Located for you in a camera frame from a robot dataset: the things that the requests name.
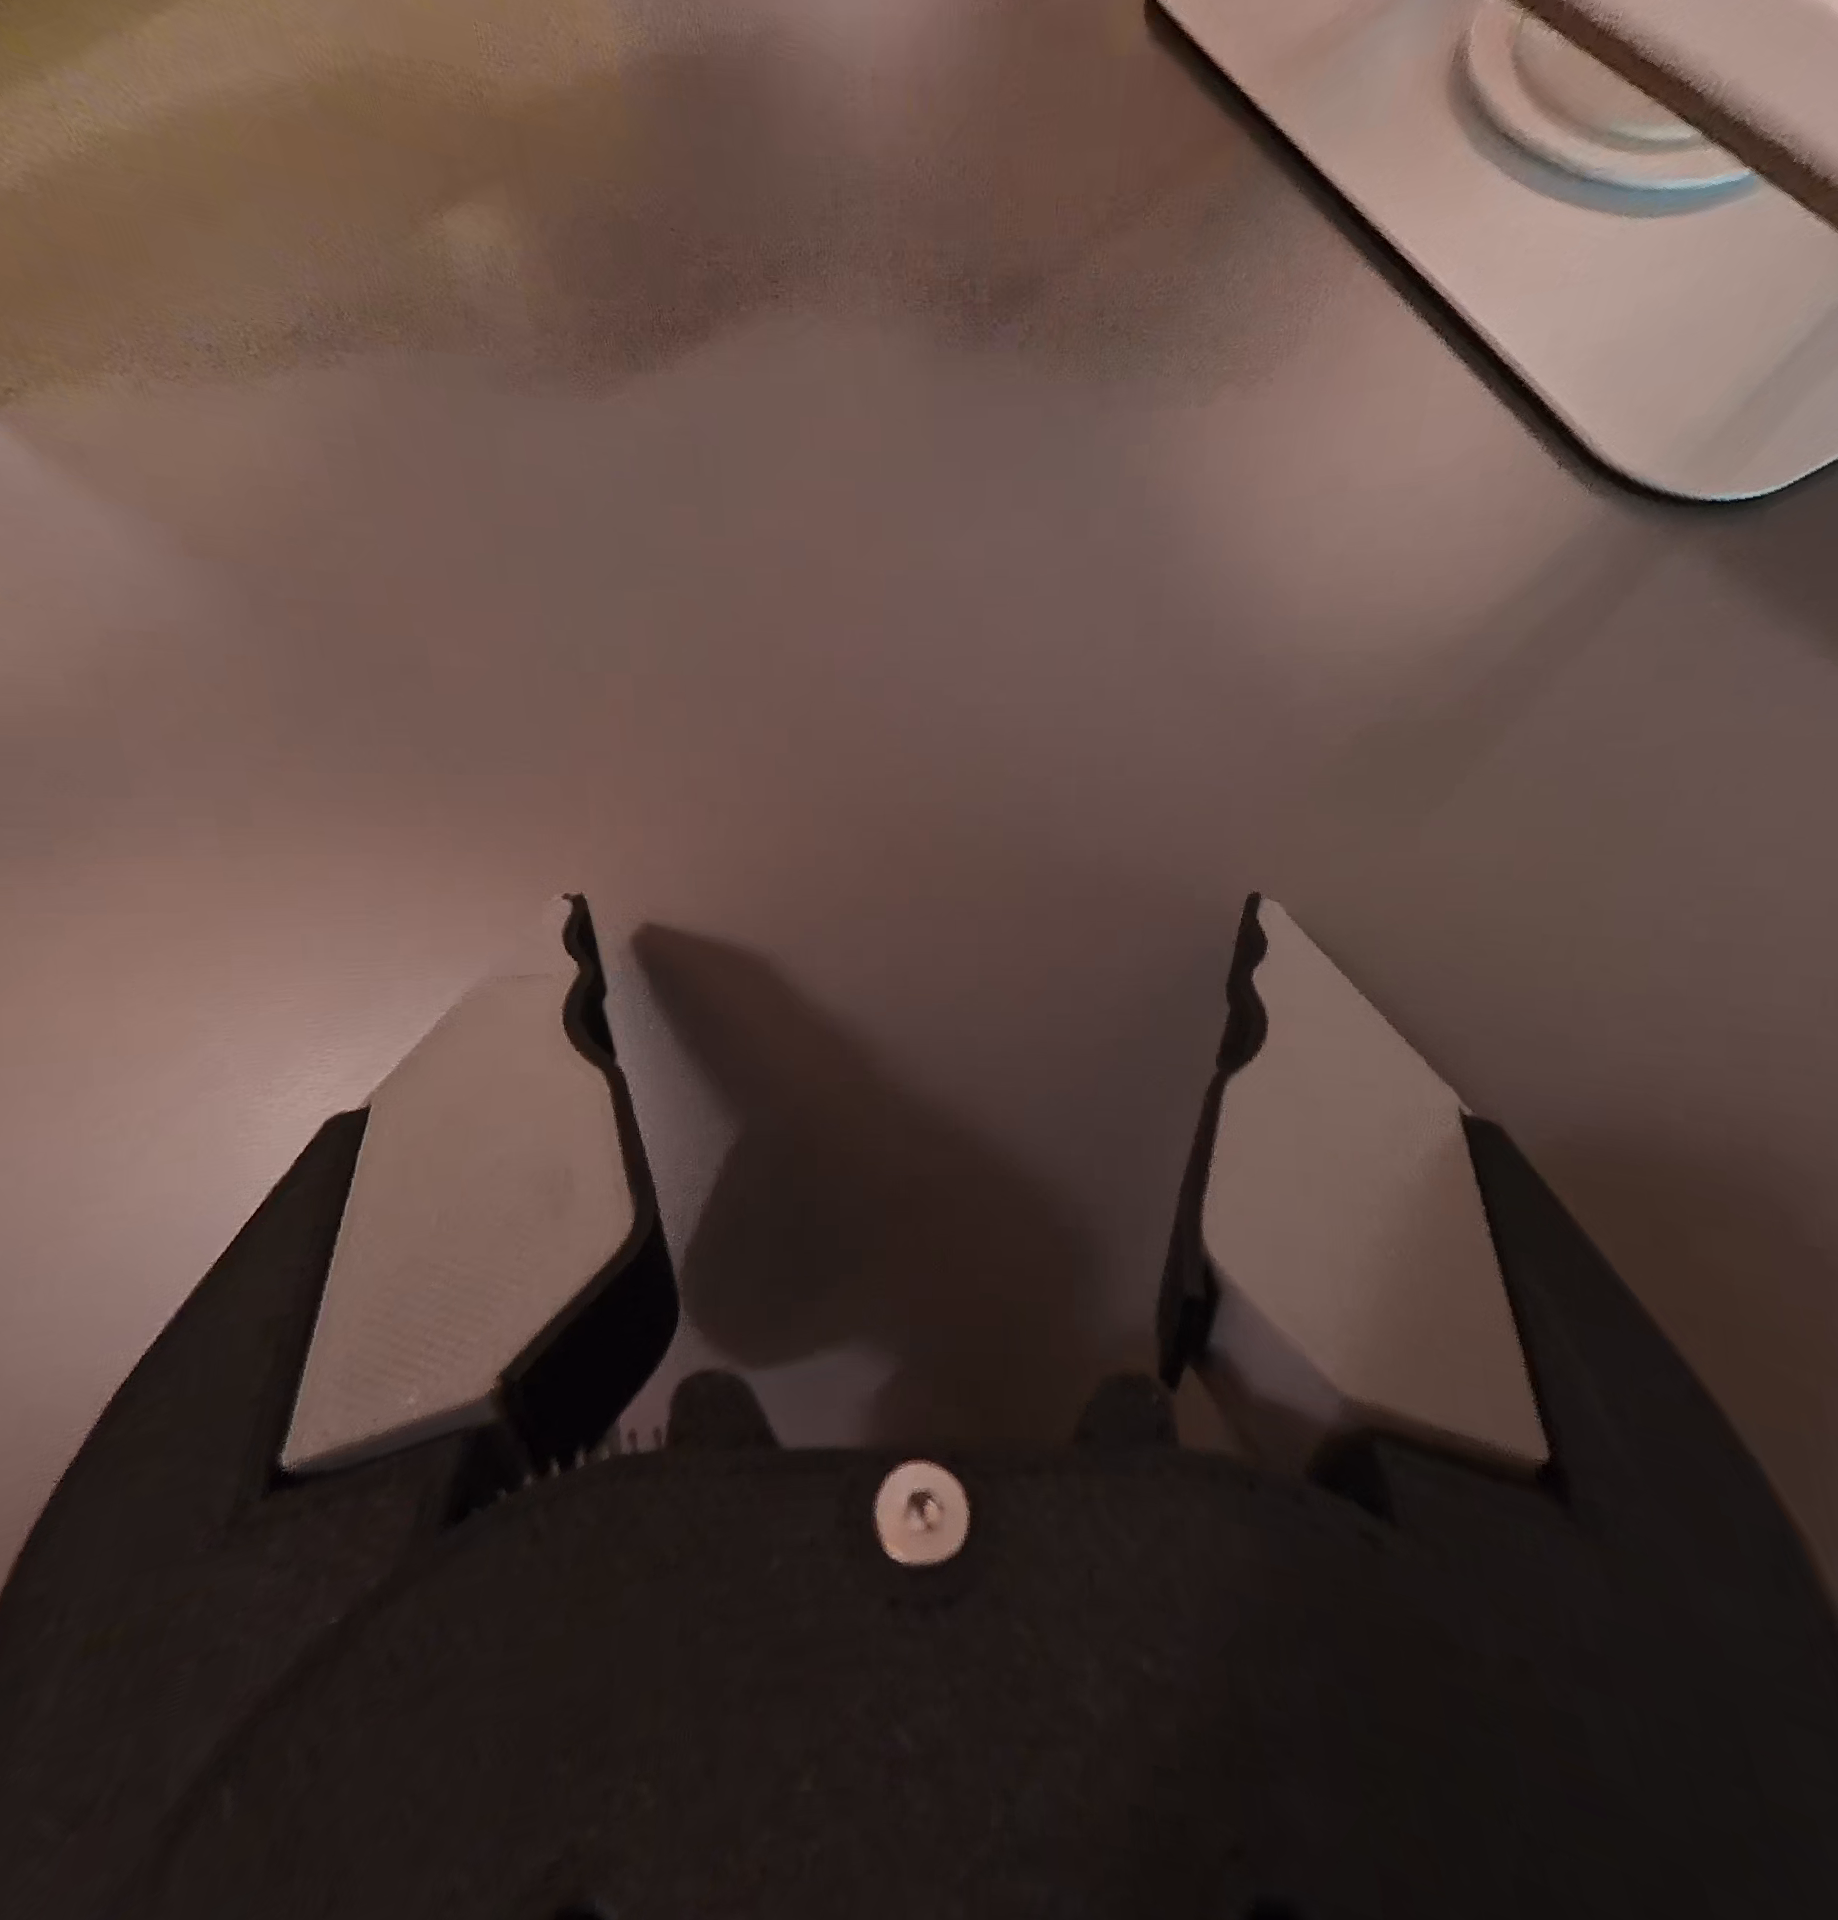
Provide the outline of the silver monitor stand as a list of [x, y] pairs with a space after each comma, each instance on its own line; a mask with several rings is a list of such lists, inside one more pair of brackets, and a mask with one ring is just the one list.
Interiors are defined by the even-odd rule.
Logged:
[[1838, 463], [1838, 230], [1529, 4], [1162, 4], [1600, 466], [1743, 502]]

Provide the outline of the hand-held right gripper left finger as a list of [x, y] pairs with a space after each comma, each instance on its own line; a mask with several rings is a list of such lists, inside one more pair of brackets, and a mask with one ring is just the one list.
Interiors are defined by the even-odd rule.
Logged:
[[606, 996], [559, 897], [372, 1092], [284, 1473], [492, 1432], [548, 1473], [618, 1437], [680, 1298]]

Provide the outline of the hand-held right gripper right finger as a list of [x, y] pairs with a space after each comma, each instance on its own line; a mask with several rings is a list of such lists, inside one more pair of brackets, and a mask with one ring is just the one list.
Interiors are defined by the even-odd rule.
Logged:
[[1363, 1437], [1551, 1461], [1460, 1093], [1278, 901], [1244, 901], [1157, 1293], [1157, 1372], [1304, 1474]]

